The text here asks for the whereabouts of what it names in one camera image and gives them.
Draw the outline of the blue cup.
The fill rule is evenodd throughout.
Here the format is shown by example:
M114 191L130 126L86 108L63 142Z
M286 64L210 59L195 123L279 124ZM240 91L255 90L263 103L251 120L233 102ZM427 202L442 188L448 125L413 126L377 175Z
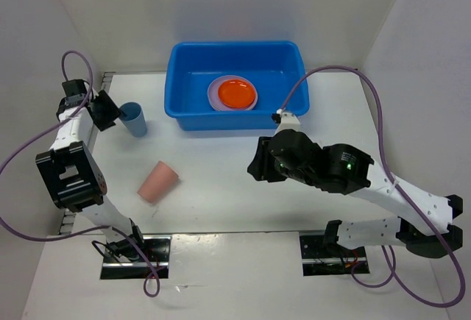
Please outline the blue cup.
M127 102L120 106L119 116L122 124L135 138L142 138L147 134L147 126L142 107L136 102Z

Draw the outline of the orange plate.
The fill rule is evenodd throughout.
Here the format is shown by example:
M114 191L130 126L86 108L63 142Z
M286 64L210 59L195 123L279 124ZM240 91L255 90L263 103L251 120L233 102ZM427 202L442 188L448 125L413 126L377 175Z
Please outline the orange plate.
M255 87L242 79L223 81L217 90L217 94L222 104L237 110L251 106L257 99Z

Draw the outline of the purple plate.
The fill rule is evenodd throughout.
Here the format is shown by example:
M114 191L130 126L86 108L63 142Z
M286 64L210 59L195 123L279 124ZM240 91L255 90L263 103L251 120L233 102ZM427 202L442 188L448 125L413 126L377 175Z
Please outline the purple plate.
M256 90L257 99L255 100L255 103L252 104L251 106L247 107L247 108L237 110L237 109L229 108L229 107L225 106L224 104L222 104L222 102L218 98L217 90L218 90L220 84L223 81L228 80L228 79L242 79L242 80L246 80L250 84L252 84L248 79L245 79L243 77L236 76L236 75L225 75L225 76L221 76L221 77L216 78L215 80L212 81L212 83L210 83L210 85L208 87L208 101L210 102L211 107L214 110L218 110L218 111L248 111L248 110L252 110L255 107L255 105L257 104L257 101L258 101L258 92L257 92L257 90Z

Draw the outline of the salmon pink cup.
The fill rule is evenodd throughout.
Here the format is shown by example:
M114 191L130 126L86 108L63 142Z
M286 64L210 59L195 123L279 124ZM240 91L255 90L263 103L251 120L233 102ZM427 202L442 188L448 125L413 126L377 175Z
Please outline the salmon pink cup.
M137 191L151 205L157 204L179 181L179 175L166 163L159 161Z

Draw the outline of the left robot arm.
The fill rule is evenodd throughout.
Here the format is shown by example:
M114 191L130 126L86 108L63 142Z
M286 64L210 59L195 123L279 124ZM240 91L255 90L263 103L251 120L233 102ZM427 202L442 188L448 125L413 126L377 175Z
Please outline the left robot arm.
M100 228L112 257L139 261L146 241L132 219L108 199L105 177L88 148L93 129L115 126L121 111L105 91L94 93L83 79L66 80L62 87L65 97L56 113L61 127L49 150L35 158L46 189L56 207Z

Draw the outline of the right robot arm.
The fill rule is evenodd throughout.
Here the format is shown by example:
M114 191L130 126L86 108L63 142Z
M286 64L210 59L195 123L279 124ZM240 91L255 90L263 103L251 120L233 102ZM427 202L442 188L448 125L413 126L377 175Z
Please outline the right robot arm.
M463 231L453 219L463 211L457 195L431 193L401 179L392 182L380 163L354 146L321 147L303 132L285 129L261 137L248 173L257 181L296 180L321 191L371 202L391 213L370 221L332 220L322 246L338 256L363 246L403 246L420 257L438 259L463 246Z

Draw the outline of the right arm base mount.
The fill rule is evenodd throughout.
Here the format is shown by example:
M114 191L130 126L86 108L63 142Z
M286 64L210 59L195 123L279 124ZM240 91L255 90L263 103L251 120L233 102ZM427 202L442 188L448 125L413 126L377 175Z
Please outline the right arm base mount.
M342 246L324 245L320 232L299 234L302 272L304 277L330 276L355 273L368 274L369 265L365 248L354 250Z

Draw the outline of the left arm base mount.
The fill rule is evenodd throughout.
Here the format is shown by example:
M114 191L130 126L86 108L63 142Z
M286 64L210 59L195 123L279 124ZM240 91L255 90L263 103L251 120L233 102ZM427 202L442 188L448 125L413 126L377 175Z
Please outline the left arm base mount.
M92 246L102 257L101 280L144 280L151 274L144 259L139 256L131 260L113 254L101 241L92 241ZM161 279L169 277L171 251L170 235L144 235L144 254Z

